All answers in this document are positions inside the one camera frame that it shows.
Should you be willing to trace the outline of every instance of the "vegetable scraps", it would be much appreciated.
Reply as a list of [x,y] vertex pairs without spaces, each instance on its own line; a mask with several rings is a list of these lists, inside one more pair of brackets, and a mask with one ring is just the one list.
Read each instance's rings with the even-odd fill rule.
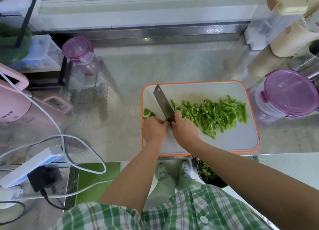
[[[216,139],[216,131],[224,133],[225,130],[235,128],[237,121],[248,123],[249,115],[247,113],[246,103],[232,99],[229,95],[221,98],[219,103],[205,99],[199,105],[191,104],[183,100],[180,106],[171,100],[174,111],[180,110],[183,118],[194,122],[199,128],[201,127],[204,134]],[[143,118],[155,117],[155,113],[144,109]]]
[[208,183],[210,180],[214,180],[218,177],[218,175],[201,160],[198,162],[198,169],[205,183]]

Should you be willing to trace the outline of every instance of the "knife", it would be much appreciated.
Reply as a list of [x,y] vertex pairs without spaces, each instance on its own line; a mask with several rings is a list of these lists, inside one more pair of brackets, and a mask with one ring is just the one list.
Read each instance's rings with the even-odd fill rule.
[[157,84],[157,86],[155,87],[153,94],[157,100],[157,103],[159,104],[159,107],[162,109],[165,118],[169,121],[175,121],[175,112],[166,96],[164,95],[159,84]]

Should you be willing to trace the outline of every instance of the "forearm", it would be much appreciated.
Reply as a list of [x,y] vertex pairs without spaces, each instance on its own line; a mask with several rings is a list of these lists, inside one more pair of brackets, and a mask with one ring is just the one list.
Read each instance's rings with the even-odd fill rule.
[[191,151],[280,229],[319,229],[319,191],[273,168],[203,141]]
[[103,193],[99,202],[126,206],[142,213],[161,147],[162,143],[156,140],[150,141],[120,172]]

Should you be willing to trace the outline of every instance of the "person's right hand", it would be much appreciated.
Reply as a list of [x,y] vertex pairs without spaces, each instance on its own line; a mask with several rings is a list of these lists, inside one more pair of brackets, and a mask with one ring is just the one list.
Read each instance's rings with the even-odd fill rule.
[[172,122],[172,126],[178,144],[191,154],[190,148],[201,140],[196,125],[189,119],[182,118],[181,111],[175,111],[175,122]]

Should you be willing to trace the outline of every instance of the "green plaid shirt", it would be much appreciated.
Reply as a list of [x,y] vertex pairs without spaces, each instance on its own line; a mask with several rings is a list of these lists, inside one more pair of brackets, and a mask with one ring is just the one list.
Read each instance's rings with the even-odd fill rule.
[[83,203],[50,228],[60,229],[271,229],[246,204],[212,185],[190,186],[165,204],[142,212],[124,206]]

